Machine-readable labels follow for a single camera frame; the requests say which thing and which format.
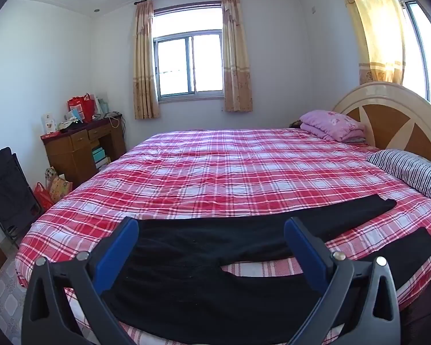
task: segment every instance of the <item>wooden desk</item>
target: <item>wooden desk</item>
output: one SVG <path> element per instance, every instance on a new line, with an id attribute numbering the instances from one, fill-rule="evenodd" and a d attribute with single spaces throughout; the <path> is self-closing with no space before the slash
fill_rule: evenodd
<path id="1" fill-rule="evenodd" d="M 125 154 L 121 115 L 87 123 L 80 129 L 45 139 L 43 144 L 49 164 L 78 187 L 98 172 L 91 149 L 96 140 L 112 161 Z"/>

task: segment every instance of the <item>window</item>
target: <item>window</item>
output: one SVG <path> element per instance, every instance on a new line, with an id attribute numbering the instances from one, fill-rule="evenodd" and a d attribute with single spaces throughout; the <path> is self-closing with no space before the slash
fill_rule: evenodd
<path id="1" fill-rule="evenodd" d="M 403 86 L 431 103 L 431 18 L 417 0 L 399 0 L 405 16 Z"/>
<path id="2" fill-rule="evenodd" d="M 160 101 L 223 96 L 220 2 L 156 11 L 152 33 Z"/>

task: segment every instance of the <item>metal rivet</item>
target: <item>metal rivet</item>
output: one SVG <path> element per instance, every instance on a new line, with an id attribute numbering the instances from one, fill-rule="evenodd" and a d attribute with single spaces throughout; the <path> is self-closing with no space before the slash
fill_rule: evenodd
<path id="1" fill-rule="evenodd" d="M 336 259 L 337 261 L 344 261 L 345 259 L 347 259 L 345 253 L 343 252 L 334 252 L 334 254 L 332 254 L 332 257 L 334 257 L 334 259 Z"/>
<path id="2" fill-rule="evenodd" d="M 35 261 L 35 264 L 37 266 L 43 266 L 46 263 L 46 258 L 45 257 L 40 257 L 39 259 L 37 259 Z"/>
<path id="3" fill-rule="evenodd" d="M 379 264 L 380 266 L 386 266 L 386 264 L 388 263 L 388 261 L 384 257 L 377 257 L 376 261 L 377 264 Z"/>
<path id="4" fill-rule="evenodd" d="M 88 259 L 89 256 L 90 256 L 89 252 L 80 252 L 77 254 L 77 259 L 79 261 L 86 261 L 86 259 Z"/>

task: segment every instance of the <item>red bag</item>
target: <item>red bag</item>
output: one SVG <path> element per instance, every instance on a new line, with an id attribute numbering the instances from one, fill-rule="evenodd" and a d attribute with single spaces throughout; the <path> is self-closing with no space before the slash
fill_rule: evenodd
<path id="1" fill-rule="evenodd" d="M 77 110 L 81 119 L 85 123 L 90 123 L 93 120 L 95 102 L 91 100 L 90 95 L 87 93 L 83 97 L 73 97 L 67 101 L 69 111 Z"/>
<path id="2" fill-rule="evenodd" d="M 37 201 L 42 205 L 45 212 L 49 210 L 54 205 L 53 200 L 51 199 L 51 195 L 45 189 L 42 183 L 37 183 L 35 189 L 33 190 L 33 194 Z"/>

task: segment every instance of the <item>tiled floor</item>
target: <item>tiled floor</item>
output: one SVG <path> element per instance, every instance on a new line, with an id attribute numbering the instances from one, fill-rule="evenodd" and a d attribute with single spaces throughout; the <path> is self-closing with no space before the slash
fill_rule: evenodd
<path id="1" fill-rule="evenodd" d="M 14 345 L 21 345 L 22 309 L 26 289 L 17 282 L 14 256 L 0 269 L 0 328 Z"/>

